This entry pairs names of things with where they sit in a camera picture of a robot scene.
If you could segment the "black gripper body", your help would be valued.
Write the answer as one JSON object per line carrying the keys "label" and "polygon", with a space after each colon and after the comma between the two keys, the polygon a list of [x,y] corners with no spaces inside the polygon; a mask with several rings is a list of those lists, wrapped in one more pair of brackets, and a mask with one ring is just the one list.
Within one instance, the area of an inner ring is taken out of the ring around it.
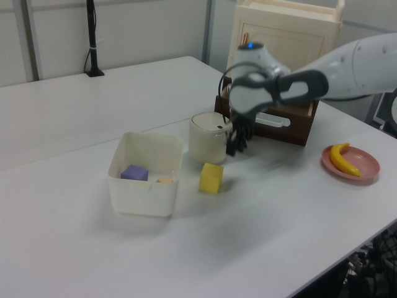
{"label": "black gripper body", "polygon": [[256,116],[254,114],[240,114],[231,111],[231,122],[233,124],[233,136],[235,140],[250,140],[254,135]]}

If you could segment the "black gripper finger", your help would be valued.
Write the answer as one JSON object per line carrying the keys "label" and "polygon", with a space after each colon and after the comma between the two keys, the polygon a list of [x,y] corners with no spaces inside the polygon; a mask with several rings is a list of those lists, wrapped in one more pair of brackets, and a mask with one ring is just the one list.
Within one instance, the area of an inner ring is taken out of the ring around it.
{"label": "black gripper finger", "polygon": [[249,132],[238,132],[237,133],[237,151],[243,152],[248,147],[249,140],[250,140]]}
{"label": "black gripper finger", "polygon": [[231,132],[226,142],[226,154],[235,156],[237,151],[238,137],[236,132]]}

